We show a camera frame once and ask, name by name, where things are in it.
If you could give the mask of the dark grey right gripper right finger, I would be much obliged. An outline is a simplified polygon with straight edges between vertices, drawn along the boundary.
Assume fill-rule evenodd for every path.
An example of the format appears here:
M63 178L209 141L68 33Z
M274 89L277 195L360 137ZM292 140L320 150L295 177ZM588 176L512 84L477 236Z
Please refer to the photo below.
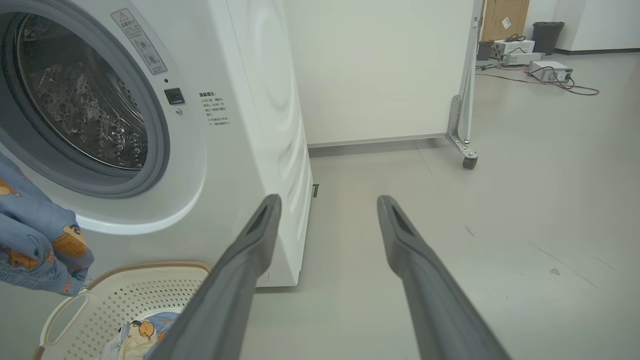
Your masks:
M423 360L508 360L508 352L398 202L377 198L387 262L402 280Z

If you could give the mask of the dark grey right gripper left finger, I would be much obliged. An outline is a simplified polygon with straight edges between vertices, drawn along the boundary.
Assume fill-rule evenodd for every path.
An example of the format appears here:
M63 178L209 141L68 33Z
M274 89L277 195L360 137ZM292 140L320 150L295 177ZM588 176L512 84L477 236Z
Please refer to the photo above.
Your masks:
M282 202L269 194L178 316L153 360L237 360L256 284L270 267Z

